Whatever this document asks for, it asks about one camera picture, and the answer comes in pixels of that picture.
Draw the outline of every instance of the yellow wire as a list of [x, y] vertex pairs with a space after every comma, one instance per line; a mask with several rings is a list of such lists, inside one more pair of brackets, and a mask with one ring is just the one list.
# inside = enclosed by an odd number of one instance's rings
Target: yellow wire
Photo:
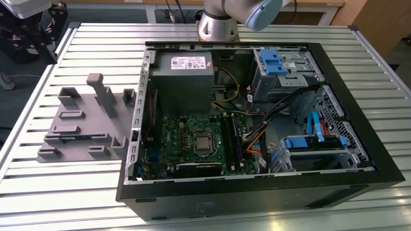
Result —
[[230, 99], [227, 99], [227, 100], [214, 100], [213, 101], [214, 103], [225, 103], [225, 102], [234, 100], [237, 98], [237, 96], [239, 95], [239, 92], [241, 92], [241, 85], [239, 85], [239, 82], [238, 82], [237, 78], [234, 77], [234, 75], [225, 68], [219, 67], [219, 69], [223, 70], [230, 75], [233, 80], [235, 81], [237, 86], [238, 86], [238, 91], [237, 91], [237, 94]]

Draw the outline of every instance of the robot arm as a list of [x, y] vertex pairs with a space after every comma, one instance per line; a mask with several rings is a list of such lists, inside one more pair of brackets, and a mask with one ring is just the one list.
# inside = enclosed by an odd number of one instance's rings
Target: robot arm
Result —
[[238, 21], [254, 31], [274, 21], [291, 0], [205, 0], [205, 15], [199, 24], [203, 41], [235, 41]]

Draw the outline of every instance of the green motherboard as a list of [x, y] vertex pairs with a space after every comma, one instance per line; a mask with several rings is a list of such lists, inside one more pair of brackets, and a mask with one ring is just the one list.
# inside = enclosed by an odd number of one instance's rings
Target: green motherboard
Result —
[[[238, 169], [230, 168], [226, 164], [221, 120], [222, 115], [165, 116], [159, 162], [218, 162], [223, 165], [225, 176], [255, 174], [253, 159], [243, 160], [243, 167]], [[242, 135], [247, 132], [246, 116], [235, 115], [235, 122]]]

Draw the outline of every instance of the dark floor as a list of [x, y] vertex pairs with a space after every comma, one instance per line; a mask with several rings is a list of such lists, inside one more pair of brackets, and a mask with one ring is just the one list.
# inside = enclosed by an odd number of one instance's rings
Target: dark floor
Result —
[[[171, 23], [170, 18], [166, 18], [166, 15], [161, 10], [158, 10], [155, 14], [158, 23]], [[185, 10], [185, 14], [187, 14], [187, 23], [195, 23], [195, 11]], [[182, 17], [178, 12], [175, 16], [177, 20], [181, 20]], [[106, 9], [74, 9], [70, 10], [67, 25], [70, 22], [146, 23], [147, 18], [145, 11], [135, 9], [115, 11]], [[45, 16], [42, 23], [47, 25], [50, 23], [50, 17]], [[389, 55], [388, 62], [390, 64], [400, 64], [397, 73], [409, 87], [411, 87], [411, 46], [408, 46], [405, 41], [400, 43]], [[19, 75], [11, 77], [17, 84], [15, 90], [6, 91], [0, 88], [0, 127], [14, 126], [39, 81], [39, 77], [26, 75], [41, 76], [46, 66], [46, 63], [42, 60], [38, 60], [31, 64], [17, 64], [10, 60], [5, 53], [0, 52], [0, 70], [9, 76]], [[0, 141], [6, 140], [7, 135], [9, 132], [0, 130]]]

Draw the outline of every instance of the metal table surface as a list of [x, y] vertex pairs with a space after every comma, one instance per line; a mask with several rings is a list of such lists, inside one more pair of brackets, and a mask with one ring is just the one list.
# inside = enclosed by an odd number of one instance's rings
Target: metal table surface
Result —
[[70, 28], [0, 152], [0, 230], [410, 230], [410, 90], [348, 27], [239, 27], [242, 41], [319, 42], [404, 171], [406, 182], [327, 209], [145, 222], [115, 201], [121, 161], [38, 163], [62, 87], [81, 93], [89, 73], [103, 73], [114, 92], [138, 86], [145, 41], [195, 41], [195, 25], [82, 24]]

